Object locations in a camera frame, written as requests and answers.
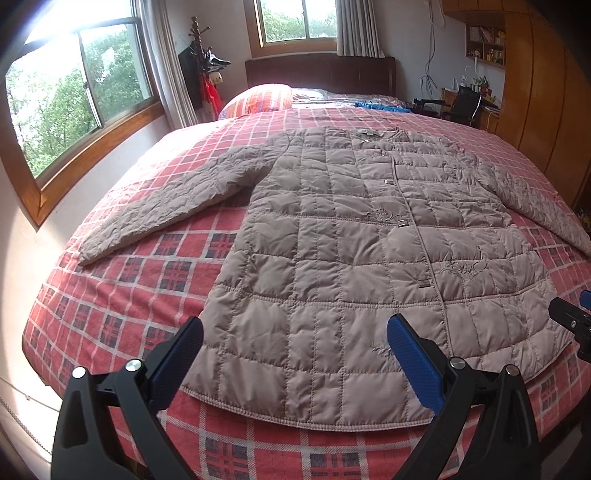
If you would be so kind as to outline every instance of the red checkered pillow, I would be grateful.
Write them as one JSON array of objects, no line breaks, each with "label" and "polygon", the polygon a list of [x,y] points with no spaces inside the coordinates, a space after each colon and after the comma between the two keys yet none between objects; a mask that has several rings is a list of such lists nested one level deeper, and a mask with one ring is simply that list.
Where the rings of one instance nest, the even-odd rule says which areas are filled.
[{"label": "red checkered pillow", "polygon": [[242,92],[224,107],[219,119],[234,118],[251,113],[278,112],[291,108],[293,91],[288,85],[267,83]]}]

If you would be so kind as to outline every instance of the quilted jacket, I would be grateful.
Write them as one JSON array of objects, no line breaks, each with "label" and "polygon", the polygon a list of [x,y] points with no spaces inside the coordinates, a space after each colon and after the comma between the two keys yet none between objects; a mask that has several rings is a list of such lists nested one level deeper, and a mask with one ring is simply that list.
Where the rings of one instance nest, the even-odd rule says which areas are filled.
[{"label": "quilted jacket", "polygon": [[402,313],[447,356],[526,380],[570,342],[507,208],[591,254],[555,203],[444,138],[310,128],[230,150],[108,219],[81,263],[256,186],[200,315],[183,388],[256,419],[335,431],[426,423],[387,348]]}]

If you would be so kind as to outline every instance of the red plaid bed cover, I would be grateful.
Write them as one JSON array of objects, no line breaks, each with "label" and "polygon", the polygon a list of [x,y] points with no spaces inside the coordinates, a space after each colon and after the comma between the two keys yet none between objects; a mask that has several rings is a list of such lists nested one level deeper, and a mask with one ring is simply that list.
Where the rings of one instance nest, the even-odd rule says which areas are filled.
[{"label": "red plaid bed cover", "polygon": [[[318,125],[402,127],[444,135],[527,179],[568,210],[536,167],[500,138],[422,116],[364,109],[288,110],[176,131],[147,152],[92,210],[43,285],[22,339],[25,355],[39,376],[62,394],[74,366],[84,365],[92,373],[119,369],[130,358],[145,357],[189,316],[199,315],[236,238],[249,192],[83,270],[77,266],[77,252],[90,230],[121,206],[232,146],[257,144],[274,132]],[[579,292],[591,287],[591,263],[544,228],[516,213],[513,218],[550,270],[562,298],[577,303]],[[574,345],[567,347],[528,385],[542,436],[574,408],[591,384],[591,367],[575,352]],[[140,460],[121,414],[117,410],[113,416],[127,454]],[[182,391],[159,417],[200,478],[228,480],[390,479],[425,429],[359,434],[299,430],[247,419]],[[477,420],[473,413],[466,423],[446,475],[457,471]]]}]

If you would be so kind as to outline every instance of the window pane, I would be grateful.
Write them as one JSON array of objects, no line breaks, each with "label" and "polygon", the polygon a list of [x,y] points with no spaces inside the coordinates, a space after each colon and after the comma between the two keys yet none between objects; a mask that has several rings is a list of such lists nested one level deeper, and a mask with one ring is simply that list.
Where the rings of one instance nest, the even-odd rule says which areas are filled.
[{"label": "window pane", "polygon": [[301,0],[261,0],[267,42],[306,37]]},{"label": "window pane", "polygon": [[312,38],[336,38],[335,0],[306,0],[306,10]]},{"label": "window pane", "polygon": [[6,75],[12,124],[35,177],[97,125],[68,35],[15,61]]},{"label": "window pane", "polygon": [[27,43],[85,25],[131,16],[131,0],[56,0],[37,21]]},{"label": "window pane", "polygon": [[94,28],[80,35],[88,81],[103,121],[150,98],[134,25]]}]

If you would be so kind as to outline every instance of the metal screw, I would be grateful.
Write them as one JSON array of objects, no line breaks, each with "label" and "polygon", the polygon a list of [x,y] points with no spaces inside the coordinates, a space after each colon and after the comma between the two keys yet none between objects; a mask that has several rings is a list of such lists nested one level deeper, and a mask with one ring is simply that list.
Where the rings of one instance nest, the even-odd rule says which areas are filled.
[{"label": "metal screw", "polygon": [[86,375],[86,368],[84,367],[76,367],[74,370],[72,370],[72,376],[74,378],[82,378],[84,375]]},{"label": "metal screw", "polygon": [[519,375],[519,369],[515,365],[507,365],[506,370],[507,373],[512,377]]},{"label": "metal screw", "polygon": [[137,372],[140,368],[142,368],[142,361],[134,358],[125,364],[125,369],[128,372]]},{"label": "metal screw", "polygon": [[449,364],[455,370],[462,370],[466,366],[466,361],[463,358],[455,356],[449,361]]}]

